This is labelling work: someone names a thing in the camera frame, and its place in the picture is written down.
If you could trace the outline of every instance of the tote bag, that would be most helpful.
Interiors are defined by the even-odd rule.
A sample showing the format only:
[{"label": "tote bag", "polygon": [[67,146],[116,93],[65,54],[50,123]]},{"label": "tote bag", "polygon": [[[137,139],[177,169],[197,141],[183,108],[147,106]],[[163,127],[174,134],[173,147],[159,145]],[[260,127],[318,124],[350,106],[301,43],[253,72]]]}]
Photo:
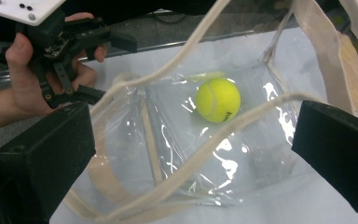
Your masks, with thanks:
[{"label": "tote bag", "polygon": [[[268,3],[253,15],[218,0],[183,46],[90,63],[105,74],[90,109],[97,153],[53,223],[358,223],[291,151],[302,101],[358,117],[358,1],[330,15],[313,0]],[[221,123],[195,106],[215,77],[241,95]]]}]

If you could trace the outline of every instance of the transparent plastic bag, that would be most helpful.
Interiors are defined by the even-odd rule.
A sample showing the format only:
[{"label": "transparent plastic bag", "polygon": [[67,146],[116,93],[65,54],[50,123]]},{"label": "transparent plastic bag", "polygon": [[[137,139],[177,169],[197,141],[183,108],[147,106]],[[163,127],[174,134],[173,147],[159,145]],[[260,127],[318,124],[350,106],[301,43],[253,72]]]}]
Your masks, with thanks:
[{"label": "transparent plastic bag", "polygon": [[[313,1],[294,1],[284,18],[268,10],[251,17],[222,13],[213,24],[227,3],[217,1],[183,47],[119,59],[135,58],[135,67],[107,65],[106,70],[119,66],[130,72],[101,84],[113,81],[91,109],[97,154],[64,200],[85,222],[241,223],[260,212],[256,204],[296,201],[301,190],[319,184],[316,172],[290,150],[296,116],[306,99],[358,116],[358,99],[346,83],[348,63],[358,61],[341,54],[348,39],[331,30],[325,15],[324,21],[311,21],[311,15],[323,13]],[[304,15],[305,8],[313,14]],[[268,16],[259,18],[281,23],[260,34],[198,43],[207,31],[243,29],[237,23],[225,27],[228,18],[241,24],[263,13]],[[299,27],[291,24],[292,13]],[[331,27],[313,30],[315,24]],[[148,71],[156,72],[147,76]],[[240,89],[241,109],[229,122],[209,123],[195,110],[195,93],[211,77],[226,77]]]}]

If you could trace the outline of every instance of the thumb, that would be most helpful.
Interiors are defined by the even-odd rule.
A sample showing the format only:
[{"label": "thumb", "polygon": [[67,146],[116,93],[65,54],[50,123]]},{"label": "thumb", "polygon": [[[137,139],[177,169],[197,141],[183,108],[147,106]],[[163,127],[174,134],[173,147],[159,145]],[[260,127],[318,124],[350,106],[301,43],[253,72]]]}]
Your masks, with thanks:
[{"label": "thumb", "polygon": [[7,66],[12,83],[23,83],[24,80],[34,76],[28,66],[33,53],[34,49],[28,38],[17,33],[13,44],[6,51]]}]

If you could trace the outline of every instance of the finger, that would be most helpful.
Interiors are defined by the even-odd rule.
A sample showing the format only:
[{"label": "finger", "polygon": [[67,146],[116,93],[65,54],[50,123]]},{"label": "finger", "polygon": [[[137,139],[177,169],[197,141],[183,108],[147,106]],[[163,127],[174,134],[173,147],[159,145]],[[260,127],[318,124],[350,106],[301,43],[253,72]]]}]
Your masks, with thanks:
[{"label": "finger", "polygon": [[6,51],[7,66],[10,79],[14,84],[22,87],[30,86],[30,82],[37,81],[28,63],[31,61],[34,49],[31,42],[23,34],[16,34],[13,44]]},{"label": "finger", "polygon": [[77,66],[77,77],[72,81],[72,86],[77,90],[79,85],[93,87],[97,79],[97,72],[86,66],[83,63],[79,63]]},{"label": "finger", "polygon": [[82,20],[82,19],[86,19],[86,18],[93,19],[94,16],[88,12],[79,12],[79,13],[76,13],[69,17],[66,17],[65,21],[77,21],[77,20]]},{"label": "finger", "polygon": [[97,62],[99,63],[103,63],[103,60],[106,57],[106,53],[107,53],[106,45],[98,46],[98,48],[94,51],[95,60],[97,60]]}]

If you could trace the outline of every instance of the human hand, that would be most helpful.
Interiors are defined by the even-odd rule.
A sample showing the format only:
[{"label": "human hand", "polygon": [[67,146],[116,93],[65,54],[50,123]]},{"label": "human hand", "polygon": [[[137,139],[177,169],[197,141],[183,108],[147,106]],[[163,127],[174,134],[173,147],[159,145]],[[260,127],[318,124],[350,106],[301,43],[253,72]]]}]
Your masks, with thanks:
[{"label": "human hand", "polygon": [[[93,18],[93,16],[89,13],[76,13],[65,20],[74,21],[85,18]],[[22,34],[16,34],[13,45],[6,52],[14,106],[27,117],[46,115],[53,111],[43,99],[39,81],[28,66],[33,52],[31,42]],[[95,59],[100,63],[103,62],[106,52],[106,46],[98,47],[94,52]],[[84,55],[85,52],[80,53],[72,63],[77,74],[72,81],[75,90],[78,85],[93,87],[96,80],[96,71],[78,61]],[[55,93],[63,92],[62,86],[54,74],[47,74],[47,79]]]}]

